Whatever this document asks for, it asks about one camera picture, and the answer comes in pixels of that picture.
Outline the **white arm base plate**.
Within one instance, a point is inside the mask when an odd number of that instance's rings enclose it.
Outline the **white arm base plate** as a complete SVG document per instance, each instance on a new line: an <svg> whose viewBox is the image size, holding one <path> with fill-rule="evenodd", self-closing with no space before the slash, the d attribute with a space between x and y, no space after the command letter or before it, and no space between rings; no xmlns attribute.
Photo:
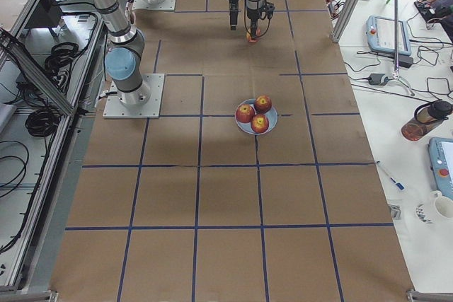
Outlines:
<svg viewBox="0 0 453 302"><path fill-rule="evenodd" d="M106 119L158 119L161 112L161 100L165 74L143 74L142 84L134 92L119 91L111 83L103 117Z"/></svg>
<svg viewBox="0 0 453 302"><path fill-rule="evenodd" d="M134 0L132 10L174 11L176 0Z"/></svg>

